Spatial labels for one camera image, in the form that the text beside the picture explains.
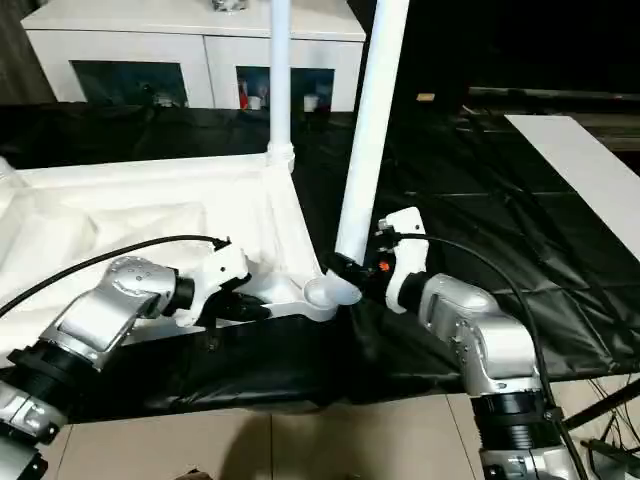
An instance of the cabinet door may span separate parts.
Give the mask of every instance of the cabinet door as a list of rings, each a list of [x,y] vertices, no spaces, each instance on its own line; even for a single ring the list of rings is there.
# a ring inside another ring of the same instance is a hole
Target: cabinet door
[[[268,38],[205,37],[216,108],[269,107]],[[353,111],[362,44],[293,40],[291,108]]]
[[[213,108],[202,37],[30,30],[61,102]]]

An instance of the tiled floor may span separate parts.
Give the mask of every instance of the tiled floor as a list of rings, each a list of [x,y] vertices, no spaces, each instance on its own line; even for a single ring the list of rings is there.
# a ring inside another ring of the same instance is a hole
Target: tiled floor
[[[609,391],[625,382],[603,379]],[[554,390],[567,415],[597,398],[586,382]],[[630,413],[640,413],[640,404],[630,404]],[[599,436],[604,424],[591,422],[574,436]],[[628,430],[622,435],[633,444]],[[308,415],[227,410],[67,428],[45,451],[45,478],[173,480],[198,468],[216,480],[481,480],[479,446],[465,395]]]

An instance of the black tarp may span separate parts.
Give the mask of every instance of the black tarp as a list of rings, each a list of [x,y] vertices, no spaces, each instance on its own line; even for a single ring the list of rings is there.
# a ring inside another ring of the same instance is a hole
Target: black tarp
[[[0,155],[18,168],[259,153],[262,113],[56,105],[3,108]],[[332,251],[353,135],[349,114],[293,122],[293,180],[319,258]],[[392,117],[374,219],[417,206],[430,234],[490,257],[525,291],[554,380],[638,370],[640,264],[504,119]],[[465,254],[432,245],[430,273],[496,294]],[[368,403],[459,391],[443,344],[365,300],[333,321],[282,318],[121,349],[76,421],[291,401]]]

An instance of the robotic arm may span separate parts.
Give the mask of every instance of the robotic arm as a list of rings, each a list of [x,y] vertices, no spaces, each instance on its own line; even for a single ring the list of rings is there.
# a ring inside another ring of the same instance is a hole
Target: robotic arm
[[[379,223],[379,235],[424,233],[409,208]],[[534,344],[525,326],[488,292],[447,275],[425,273],[428,242],[393,245],[387,306],[412,311],[455,353],[480,432],[480,457],[491,480],[577,480],[571,456],[546,411]]]
[[[427,275],[427,240],[402,238],[424,234],[416,208],[382,220],[377,236],[390,232],[401,235],[391,235],[382,248],[393,257],[393,267],[379,264],[386,305],[416,314],[455,353],[482,439],[486,478],[577,480],[551,421],[554,412],[546,410],[534,344],[524,325],[486,291],[447,275]],[[334,271],[354,285],[366,283],[371,271],[341,260]],[[0,480],[44,475],[47,465],[36,445],[53,441],[136,319],[198,318],[209,298],[248,278],[246,257],[232,244],[216,250],[193,278],[138,257],[115,260],[101,282],[73,300],[33,347],[10,355],[16,368],[0,381]]]
[[[138,318],[174,316],[178,310],[197,318],[208,298],[248,279],[249,271],[242,250],[226,244],[194,276],[139,257],[118,258],[35,345],[11,353],[16,367],[0,381],[0,480],[42,478],[47,463],[37,444],[50,444],[66,425]]]

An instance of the cable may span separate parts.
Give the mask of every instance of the cable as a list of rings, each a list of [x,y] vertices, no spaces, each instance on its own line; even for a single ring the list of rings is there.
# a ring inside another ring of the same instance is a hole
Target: cable
[[[627,376],[627,386],[631,383],[631,374],[629,374]],[[629,426],[629,429],[631,430],[631,433],[633,434],[633,436],[636,439],[636,442],[638,442],[638,444],[640,445],[640,435],[638,435],[638,431],[636,430],[636,428],[633,426],[633,422],[631,420],[631,415],[629,415],[629,402],[625,402],[624,404],[624,413],[627,416],[627,425]]]
[[[462,250],[463,252],[466,252],[467,254],[477,258],[486,266],[491,268],[507,283],[507,285],[509,285],[509,288],[511,289],[516,299],[518,300],[518,303],[520,303],[520,306],[522,307],[524,316],[526,317],[526,320],[528,323],[527,327],[531,335],[531,340],[533,341],[533,349],[536,355],[536,361],[538,363],[538,374],[540,375],[540,383],[542,385],[542,391],[544,392],[544,396],[547,399],[547,403],[548,403],[547,406],[550,409],[557,408],[553,391],[551,390],[551,383],[549,382],[549,373],[547,372],[547,366],[544,361],[544,355],[542,353],[542,345],[540,344],[538,328],[536,326],[533,313],[531,312],[531,309],[529,308],[529,304],[524,298],[524,294],[522,293],[522,290],[520,290],[520,288],[511,279],[511,277],[509,277],[509,275],[507,275],[507,273],[504,270],[502,270],[502,268],[500,268],[498,265],[496,265],[492,260],[476,252],[475,250],[467,247],[466,245],[462,245],[461,243],[455,242],[453,240],[447,240],[444,238],[434,237],[431,235],[424,235],[421,233],[395,233],[394,238],[396,240],[402,240],[402,239],[427,240],[430,242],[442,243],[444,245],[449,245],[451,247],[457,248],[458,250]],[[588,480],[589,477],[587,476],[587,472],[584,468],[584,465],[582,464],[582,460],[580,459],[578,450],[576,449],[576,446],[574,445],[573,440],[569,435],[569,431],[567,430],[567,427],[564,426],[564,424],[562,423],[562,420],[555,420],[554,424],[558,429],[558,432],[560,433],[560,436],[562,437],[562,440],[564,441],[567,447],[569,455],[571,456],[571,460],[575,464],[576,470],[578,472],[578,477],[580,478],[580,480]]]
[[[151,247],[153,245],[160,245],[163,243],[172,243],[172,242],[182,242],[182,241],[200,241],[200,242],[209,242],[213,244],[214,249],[219,249],[226,245],[226,242],[219,240],[213,237],[207,237],[205,235],[174,235],[170,237],[160,237],[153,240],[147,240],[145,242],[136,243],[134,245],[130,245],[128,247],[118,248],[117,250],[113,250],[108,253],[104,253],[102,255],[98,255],[97,257],[90,258],[89,260],[85,260],[84,262],[80,262],[77,265],[73,265],[72,267],[66,268],[61,272],[56,273],[55,275],[46,278],[40,283],[34,285],[33,287],[25,290],[20,295],[15,297],[13,300],[8,302],[7,304],[0,307],[0,318],[6,315],[9,311],[20,305],[22,302],[27,300],[28,298],[34,296],[36,293],[44,290],[48,286],[62,280],[69,275],[72,275],[80,270],[83,270],[87,267],[91,267],[100,262],[104,262],[105,260],[109,260],[114,257],[118,257],[120,255],[127,254],[129,252],[133,252],[135,250],[140,250],[142,248]]]
[[[597,395],[599,400],[602,400],[606,394],[604,393],[603,389],[602,389],[602,385],[600,385],[599,383],[597,383],[594,380],[587,380],[587,382],[589,382],[589,386],[591,387],[591,390],[594,391],[594,393]],[[617,408],[613,409],[611,411],[611,418],[609,420],[609,425],[612,425],[615,427],[616,429],[616,433],[618,434],[618,443],[620,445],[620,448],[622,448],[623,450],[626,450],[626,447],[624,445],[624,442],[622,441],[622,430],[620,427],[620,421],[618,420],[618,417],[622,416],[620,414],[620,412],[618,411]],[[607,437],[607,429],[605,429],[605,433],[603,434],[601,440],[606,441],[606,437]],[[616,437],[615,435],[612,435],[612,444],[615,446],[615,440]]]

